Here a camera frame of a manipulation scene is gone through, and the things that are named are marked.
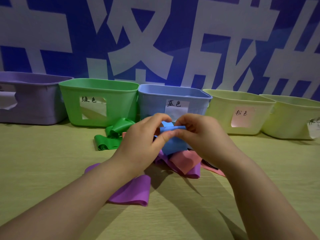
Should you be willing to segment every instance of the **forearm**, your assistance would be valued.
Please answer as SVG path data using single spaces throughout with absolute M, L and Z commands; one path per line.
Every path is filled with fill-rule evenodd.
M 134 175 L 111 158 L 0 227 L 0 239 L 75 239 Z
M 222 167 L 250 239 L 318 239 L 254 161 L 240 154 Z

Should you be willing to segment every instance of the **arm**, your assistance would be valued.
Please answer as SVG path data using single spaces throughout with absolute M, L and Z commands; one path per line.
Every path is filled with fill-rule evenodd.
M 175 125 L 187 128 L 175 130 L 176 136 L 226 175 L 250 239 L 318 239 L 271 179 L 214 118 L 186 114 Z
M 174 136 L 168 131 L 152 142 L 161 121 L 171 118 L 156 114 L 131 126 L 109 160 L 1 226 L 0 239 L 79 238 L 110 196 L 145 170 Z

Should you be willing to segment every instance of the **hand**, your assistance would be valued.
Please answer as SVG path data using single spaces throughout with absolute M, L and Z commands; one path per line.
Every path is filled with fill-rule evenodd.
M 200 157 L 222 168 L 227 160 L 234 160 L 243 152 L 234 144 L 218 121 L 209 116 L 187 113 L 175 126 L 185 125 L 186 130 L 174 130 L 175 136 L 188 143 Z
M 158 127 L 162 125 L 162 121 L 171 122 L 172 119 L 167 114 L 156 113 L 132 125 L 113 157 L 123 160 L 125 165 L 129 164 L 134 173 L 141 173 L 154 161 L 165 143 L 175 135 L 174 131 L 158 135 Z

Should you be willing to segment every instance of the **left hand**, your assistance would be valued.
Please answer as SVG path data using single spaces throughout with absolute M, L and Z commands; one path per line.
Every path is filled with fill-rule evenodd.
M 165 113 L 156 113 L 132 125 L 113 157 L 123 160 L 125 165 L 132 167 L 134 173 L 145 170 L 158 156 L 165 143 L 175 136 L 174 131 L 166 131 L 153 141 L 162 121 L 171 122 L 172 119 Z

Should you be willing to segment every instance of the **blue plastic basket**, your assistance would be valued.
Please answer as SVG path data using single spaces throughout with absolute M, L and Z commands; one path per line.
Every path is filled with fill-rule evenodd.
M 177 103 L 188 103 L 186 113 L 204 115 L 212 99 L 211 95 L 196 88 L 141 84 L 138 92 L 141 119 L 155 113 L 164 113 L 168 106 L 168 100 L 174 101 L 174 106 Z

